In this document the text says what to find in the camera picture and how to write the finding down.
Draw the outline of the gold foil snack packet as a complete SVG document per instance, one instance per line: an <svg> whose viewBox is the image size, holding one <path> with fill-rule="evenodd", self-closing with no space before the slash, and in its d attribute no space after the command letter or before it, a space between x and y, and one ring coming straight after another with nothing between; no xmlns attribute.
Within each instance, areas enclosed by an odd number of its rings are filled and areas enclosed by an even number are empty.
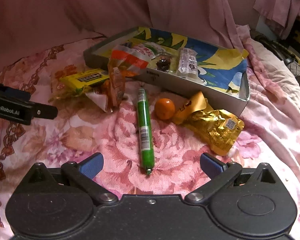
<svg viewBox="0 0 300 240"><path fill-rule="evenodd" d="M229 153L244 128L244 122L236 115L224 109L214 110L202 92L184 102L172 121L193 131L220 156Z"/></svg>

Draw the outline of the green sausage stick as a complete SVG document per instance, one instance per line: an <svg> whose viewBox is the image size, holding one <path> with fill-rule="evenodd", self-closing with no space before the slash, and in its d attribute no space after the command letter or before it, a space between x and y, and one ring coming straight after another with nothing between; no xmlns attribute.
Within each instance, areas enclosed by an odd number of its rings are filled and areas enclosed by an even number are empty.
<svg viewBox="0 0 300 240"><path fill-rule="evenodd" d="M155 157L149 104L144 88L140 88L138 90L136 111L138 117L141 165L145 171L145 174L149 176L152 173L155 165Z"/></svg>

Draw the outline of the yellow snack bar packet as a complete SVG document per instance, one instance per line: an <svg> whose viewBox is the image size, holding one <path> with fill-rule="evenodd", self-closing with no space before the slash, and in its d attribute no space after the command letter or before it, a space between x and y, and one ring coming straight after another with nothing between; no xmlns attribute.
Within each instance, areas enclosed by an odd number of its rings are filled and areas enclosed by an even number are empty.
<svg viewBox="0 0 300 240"><path fill-rule="evenodd" d="M74 95L81 95L89 92L94 86L98 86L109 79L109 74L106 70L95 68L72 75L62 77L60 81Z"/></svg>

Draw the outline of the orange mandarin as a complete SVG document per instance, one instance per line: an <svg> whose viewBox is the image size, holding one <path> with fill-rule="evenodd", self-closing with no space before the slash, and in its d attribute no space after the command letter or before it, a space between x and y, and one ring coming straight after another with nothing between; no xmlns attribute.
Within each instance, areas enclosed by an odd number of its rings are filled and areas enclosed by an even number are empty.
<svg viewBox="0 0 300 240"><path fill-rule="evenodd" d="M169 120L175 114L174 102L168 98L160 98L155 103L154 111L160 120Z"/></svg>

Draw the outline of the pink white nougat bar pack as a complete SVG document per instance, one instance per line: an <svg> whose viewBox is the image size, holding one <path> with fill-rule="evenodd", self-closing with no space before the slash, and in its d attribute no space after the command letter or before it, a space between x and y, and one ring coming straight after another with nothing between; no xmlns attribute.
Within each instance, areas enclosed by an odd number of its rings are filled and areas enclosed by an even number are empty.
<svg viewBox="0 0 300 240"><path fill-rule="evenodd" d="M177 74L182 77L195 79L198 76L197 52L190 48L179 49Z"/></svg>

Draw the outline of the orange white snack packet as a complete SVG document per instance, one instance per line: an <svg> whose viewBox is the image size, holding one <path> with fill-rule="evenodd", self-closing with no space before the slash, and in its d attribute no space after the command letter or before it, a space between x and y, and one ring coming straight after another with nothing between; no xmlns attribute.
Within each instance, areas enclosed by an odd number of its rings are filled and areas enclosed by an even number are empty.
<svg viewBox="0 0 300 240"><path fill-rule="evenodd" d="M124 45L115 46L107 64L109 79L85 94L105 112L119 107L126 90L126 78L143 74L149 64L128 52L129 48Z"/></svg>

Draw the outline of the small dark candy wrapper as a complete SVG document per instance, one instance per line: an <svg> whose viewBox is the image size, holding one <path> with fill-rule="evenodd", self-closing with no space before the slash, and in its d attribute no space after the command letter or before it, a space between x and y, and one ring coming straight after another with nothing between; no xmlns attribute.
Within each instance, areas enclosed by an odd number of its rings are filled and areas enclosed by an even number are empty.
<svg viewBox="0 0 300 240"><path fill-rule="evenodd" d="M165 57L159 59L156 63L157 69L162 72L169 70L170 65L171 65L171 60Z"/></svg>

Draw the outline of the green white vegetable snack pouch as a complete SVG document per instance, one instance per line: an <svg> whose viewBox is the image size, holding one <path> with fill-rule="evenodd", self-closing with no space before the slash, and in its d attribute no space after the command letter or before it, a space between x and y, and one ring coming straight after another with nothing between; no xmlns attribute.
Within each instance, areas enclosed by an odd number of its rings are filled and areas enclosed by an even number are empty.
<svg viewBox="0 0 300 240"><path fill-rule="evenodd" d="M148 63L166 52L162 46L153 42L135 43L128 41L123 43L123 45L129 48L129 54L136 56L141 60L147 61Z"/></svg>

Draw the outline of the floral pink bedsheet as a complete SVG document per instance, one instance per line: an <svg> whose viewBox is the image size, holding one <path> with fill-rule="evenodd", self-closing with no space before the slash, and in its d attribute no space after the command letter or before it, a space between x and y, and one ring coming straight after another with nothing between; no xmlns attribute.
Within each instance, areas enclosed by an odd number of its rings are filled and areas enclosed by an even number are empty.
<svg viewBox="0 0 300 240"><path fill-rule="evenodd" d="M291 230L300 239L300 86L295 77L262 44L238 26L248 51L250 100L242 112L245 127L224 161L244 167L269 163L298 208ZM0 119L0 239L12 237L5 207L30 167L42 162L59 167L100 152L104 168L96 182L117 194L185 195L208 181L199 159L209 147L185 127L151 117L155 169L146 178L139 169L136 94L140 82L129 81L126 100L106 113L85 96L55 101L57 118L33 119L29 126Z"/></svg>

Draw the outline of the pink draped curtain sheet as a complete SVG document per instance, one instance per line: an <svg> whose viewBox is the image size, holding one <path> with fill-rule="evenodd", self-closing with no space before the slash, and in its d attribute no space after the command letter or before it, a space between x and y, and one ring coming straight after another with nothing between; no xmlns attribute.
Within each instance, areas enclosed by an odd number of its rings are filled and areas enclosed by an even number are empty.
<svg viewBox="0 0 300 240"><path fill-rule="evenodd" d="M54 46L136 26L242 47L228 0L0 0L0 71Z"/></svg>

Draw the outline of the painted cardboard box tray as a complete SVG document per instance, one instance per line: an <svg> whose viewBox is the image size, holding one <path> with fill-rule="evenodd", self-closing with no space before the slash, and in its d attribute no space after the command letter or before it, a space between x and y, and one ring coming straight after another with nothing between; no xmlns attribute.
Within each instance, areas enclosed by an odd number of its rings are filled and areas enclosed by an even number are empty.
<svg viewBox="0 0 300 240"><path fill-rule="evenodd" d="M226 49L187 36L153 28L135 27L111 36L83 52L85 64L90 68L107 68L111 50L128 41L153 42L166 52L153 59L146 71L135 79L162 87L186 98L201 91L214 109L225 109L239 116L250 99L247 78L246 50ZM197 52L198 76L193 79L177 74L179 49ZM156 63L161 58L171 60L170 69L162 72Z"/></svg>

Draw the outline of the black handbag beside bed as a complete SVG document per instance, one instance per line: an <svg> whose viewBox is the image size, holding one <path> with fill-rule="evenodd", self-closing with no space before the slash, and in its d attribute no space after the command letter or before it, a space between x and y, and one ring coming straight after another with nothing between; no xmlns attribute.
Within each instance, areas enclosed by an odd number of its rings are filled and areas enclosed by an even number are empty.
<svg viewBox="0 0 300 240"><path fill-rule="evenodd" d="M285 66L292 72L295 77L300 76L300 58L288 50L280 43L270 40L263 34L257 34L254 40L263 44L265 48L271 51L278 59L284 62Z"/></svg>

